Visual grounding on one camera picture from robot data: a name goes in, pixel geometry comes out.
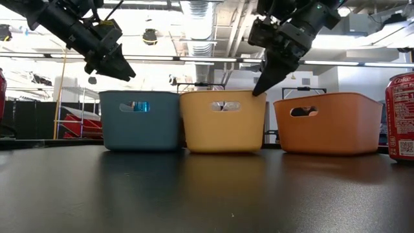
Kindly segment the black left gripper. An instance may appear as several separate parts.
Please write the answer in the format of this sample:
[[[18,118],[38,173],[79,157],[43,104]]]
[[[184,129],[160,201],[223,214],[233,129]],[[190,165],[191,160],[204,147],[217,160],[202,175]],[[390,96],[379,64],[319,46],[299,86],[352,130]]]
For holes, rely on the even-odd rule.
[[[136,73],[122,53],[122,44],[111,50],[100,45],[100,39],[93,30],[71,30],[69,47],[83,56],[84,71],[116,78],[128,82]]]

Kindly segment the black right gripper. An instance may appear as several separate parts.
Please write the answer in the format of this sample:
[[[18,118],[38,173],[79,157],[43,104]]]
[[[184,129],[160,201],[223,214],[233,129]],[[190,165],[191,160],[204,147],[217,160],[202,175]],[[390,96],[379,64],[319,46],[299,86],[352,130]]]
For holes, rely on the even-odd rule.
[[[265,49],[259,77],[252,94],[259,96],[282,82],[299,67],[323,27],[334,28],[340,21],[339,4],[272,4],[270,15],[279,20],[270,49]]]

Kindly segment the blue silver Red Bull can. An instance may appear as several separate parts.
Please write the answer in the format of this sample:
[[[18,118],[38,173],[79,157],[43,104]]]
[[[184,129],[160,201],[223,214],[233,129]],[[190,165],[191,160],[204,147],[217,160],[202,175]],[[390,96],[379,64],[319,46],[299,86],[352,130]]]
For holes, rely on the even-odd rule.
[[[131,102],[131,107],[134,112],[146,113],[150,111],[150,104],[147,101]]]

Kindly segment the blue plastic bin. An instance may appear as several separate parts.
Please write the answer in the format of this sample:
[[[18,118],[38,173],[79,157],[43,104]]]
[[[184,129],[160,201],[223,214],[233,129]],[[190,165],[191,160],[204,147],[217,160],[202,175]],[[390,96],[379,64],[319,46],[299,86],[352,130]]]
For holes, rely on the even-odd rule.
[[[112,151],[173,151],[180,146],[180,95],[166,91],[99,93],[104,146]],[[150,111],[134,112],[131,102]]]

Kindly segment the yellow plastic bin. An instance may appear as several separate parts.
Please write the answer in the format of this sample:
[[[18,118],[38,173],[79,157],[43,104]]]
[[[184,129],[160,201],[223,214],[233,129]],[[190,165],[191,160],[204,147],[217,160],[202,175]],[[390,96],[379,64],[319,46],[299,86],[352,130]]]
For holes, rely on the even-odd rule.
[[[251,90],[192,91],[180,95],[186,145],[193,153],[254,152],[261,149],[267,95]],[[239,102],[238,111],[212,111],[212,102]]]

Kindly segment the orange plastic bin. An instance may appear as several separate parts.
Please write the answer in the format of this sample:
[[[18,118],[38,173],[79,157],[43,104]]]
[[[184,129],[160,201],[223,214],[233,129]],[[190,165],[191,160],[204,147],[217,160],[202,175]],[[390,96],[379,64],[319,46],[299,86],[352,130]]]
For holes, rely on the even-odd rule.
[[[360,93],[327,93],[274,102],[281,149],[358,155],[378,149],[383,105]]]

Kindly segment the red Coca-Cola can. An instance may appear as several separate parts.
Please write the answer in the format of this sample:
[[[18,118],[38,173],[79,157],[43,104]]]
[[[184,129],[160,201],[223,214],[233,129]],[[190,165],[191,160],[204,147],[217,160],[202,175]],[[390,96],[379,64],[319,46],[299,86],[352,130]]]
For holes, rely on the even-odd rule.
[[[414,72],[390,79],[386,88],[386,119],[389,156],[414,161]]]
[[[6,101],[6,87],[7,81],[3,74],[2,68],[0,68],[0,123],[3,119]]]

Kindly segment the black metal stand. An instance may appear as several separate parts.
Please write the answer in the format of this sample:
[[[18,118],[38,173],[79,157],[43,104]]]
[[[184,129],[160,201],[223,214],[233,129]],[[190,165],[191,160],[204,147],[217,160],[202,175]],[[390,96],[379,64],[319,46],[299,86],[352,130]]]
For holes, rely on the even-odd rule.
[[[313,87],[283,87],[281,89],[282,91],[282,99],[286,99],[291,92],[293,91],[314,91],[316,94],[326,94],[327,93],[327,89],[326,88],[313,88]]]
[[[181,94],[185,93],[187,88],[189,86],[194,87],[221,87],[221,89],[218,89],[219,91],[226,90],[225,84],[222,83],[208,83],[208,82],[195,82],[195,83],[183,83],[183,82],[177,82],[176,84],[176,93]]]

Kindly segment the yellow pole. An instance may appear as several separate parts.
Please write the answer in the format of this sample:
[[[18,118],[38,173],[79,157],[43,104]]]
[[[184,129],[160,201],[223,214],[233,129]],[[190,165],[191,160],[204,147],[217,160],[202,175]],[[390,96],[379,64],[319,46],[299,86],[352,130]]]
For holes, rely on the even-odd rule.
[[[62,71],[61,71],[61,76],[60,76],[58,96],[56,99],[56,107],[55,107],[55,114],[54,114],[53,140],[56,140],[58,138],[58,120],[59,120],[59,111],[60,111],[60,106],[61,106],[62,87],[63,87],[63,80],[65,77],[65,68],[66,68],[66,62],[67,62],[68,48],[65,47],[63,51],[64,51],[63,66],[62,66]]]

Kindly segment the long ceiling light bar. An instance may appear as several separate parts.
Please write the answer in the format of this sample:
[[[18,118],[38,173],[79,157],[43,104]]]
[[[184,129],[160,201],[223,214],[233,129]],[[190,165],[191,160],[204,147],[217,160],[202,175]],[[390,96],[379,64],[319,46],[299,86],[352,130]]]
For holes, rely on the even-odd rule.
[[[42,54],[31,52],[0,52],[0,57],[4,58],[38,58],[38,59],[83,59],[80,54]],[[188,61],[206,63],[261,63],[259,58],[220,58],[220,57],[186,57],[186,56],[138,56],[125,55],[127,61]],[[300,60],[300,65],[320,65],[320,66],[344,66],[344,67],[379,67],[379,68],[405,68],[414,69],[414,63],[394,63],[394,62],[364,62],[364,61],[323,61],[323,60]]]

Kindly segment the red cart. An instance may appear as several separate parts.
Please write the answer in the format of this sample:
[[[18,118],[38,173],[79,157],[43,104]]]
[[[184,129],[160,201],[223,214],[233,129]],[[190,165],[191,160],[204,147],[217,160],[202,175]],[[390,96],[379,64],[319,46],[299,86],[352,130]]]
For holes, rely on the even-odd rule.
[[[68,113],[60,125],[66,129],[64,139],[103,139],[102,123],[96,113],[63,107]]]

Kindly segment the grey ceiling unit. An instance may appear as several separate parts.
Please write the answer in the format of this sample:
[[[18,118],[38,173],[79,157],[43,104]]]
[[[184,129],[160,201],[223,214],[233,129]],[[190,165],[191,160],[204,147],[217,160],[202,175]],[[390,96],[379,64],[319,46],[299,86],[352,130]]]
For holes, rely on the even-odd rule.
[[[380,23],[368,14],[350,13],[342,20],[342,32],[347,36],[368,36],[377,31]]]

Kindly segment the black partition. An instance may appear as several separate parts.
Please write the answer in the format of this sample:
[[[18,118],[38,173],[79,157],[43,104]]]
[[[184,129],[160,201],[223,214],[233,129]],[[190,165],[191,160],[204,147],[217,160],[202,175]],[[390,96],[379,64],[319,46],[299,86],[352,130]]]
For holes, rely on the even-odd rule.
[[[0,135],[18,140],[53,139],[55,102],[6,101]]]

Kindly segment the silver ventilation duct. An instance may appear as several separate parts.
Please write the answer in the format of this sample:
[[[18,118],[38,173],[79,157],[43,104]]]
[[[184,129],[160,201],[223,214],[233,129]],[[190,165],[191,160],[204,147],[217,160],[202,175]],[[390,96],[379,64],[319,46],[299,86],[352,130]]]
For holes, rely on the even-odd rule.
[[[188,54],[210,57],[213,53],[213,23],[216,4],[209,1],[181,1]]]

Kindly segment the black frame rail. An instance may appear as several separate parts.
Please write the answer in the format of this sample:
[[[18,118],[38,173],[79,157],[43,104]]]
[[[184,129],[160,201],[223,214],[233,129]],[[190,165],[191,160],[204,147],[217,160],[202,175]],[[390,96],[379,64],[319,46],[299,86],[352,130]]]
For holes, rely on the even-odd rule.
[[[65,146],[103,146],[103,140],[94,139],[39,139],[16,140],[0,139],[0,151],[23,150],[32,148],[65,147]]]

